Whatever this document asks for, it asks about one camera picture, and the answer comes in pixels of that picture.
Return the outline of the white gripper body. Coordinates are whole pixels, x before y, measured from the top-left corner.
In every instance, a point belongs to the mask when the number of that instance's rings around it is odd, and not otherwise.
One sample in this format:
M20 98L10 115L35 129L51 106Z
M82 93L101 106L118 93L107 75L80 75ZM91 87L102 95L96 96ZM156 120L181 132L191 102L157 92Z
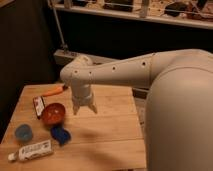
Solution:
M72 82L71 90L74 106L80 107L94 105L93 92L90 84Z

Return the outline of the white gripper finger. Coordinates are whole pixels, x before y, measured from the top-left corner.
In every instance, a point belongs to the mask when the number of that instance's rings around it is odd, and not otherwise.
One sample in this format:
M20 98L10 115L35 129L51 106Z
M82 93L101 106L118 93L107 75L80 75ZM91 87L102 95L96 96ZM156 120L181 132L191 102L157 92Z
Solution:
M73 106L73 114L77 115L80 107L79 106Z
M96 107L96 105L95 104L90 104L89 105L89 108L95 113L95 114L97 114L98 113L98 111L97 111L97 107Z

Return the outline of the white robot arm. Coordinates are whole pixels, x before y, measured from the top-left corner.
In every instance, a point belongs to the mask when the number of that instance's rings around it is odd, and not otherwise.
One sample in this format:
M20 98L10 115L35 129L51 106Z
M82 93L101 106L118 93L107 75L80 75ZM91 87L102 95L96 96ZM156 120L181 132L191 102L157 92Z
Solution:
M74 111L96 108L94 84L146 88L147 171L213 171L213 53L172 50L101 65L80 55L60 77Z

